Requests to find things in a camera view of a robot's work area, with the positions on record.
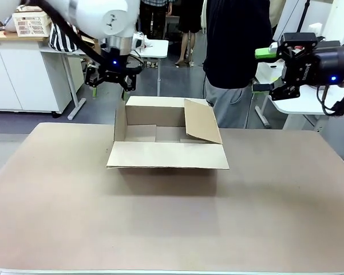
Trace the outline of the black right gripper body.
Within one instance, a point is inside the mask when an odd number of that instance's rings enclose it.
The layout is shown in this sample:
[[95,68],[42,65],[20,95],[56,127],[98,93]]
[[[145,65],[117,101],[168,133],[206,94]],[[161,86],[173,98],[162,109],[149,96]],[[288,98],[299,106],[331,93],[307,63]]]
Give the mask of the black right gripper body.
[[288,85],[323,86],[344,84],[344,45],[316,47],[295,53],[285,62]]

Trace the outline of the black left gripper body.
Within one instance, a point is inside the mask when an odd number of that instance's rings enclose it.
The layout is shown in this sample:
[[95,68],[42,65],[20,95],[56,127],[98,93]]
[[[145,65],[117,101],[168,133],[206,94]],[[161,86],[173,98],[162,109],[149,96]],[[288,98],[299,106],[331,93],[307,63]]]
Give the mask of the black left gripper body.
[[98,79],[103,82],[136,83],[137,75],[145,68],[145,62],[140,56],[121,55],[117,48],[102,48],[101,57],[105,65],[99,65]]

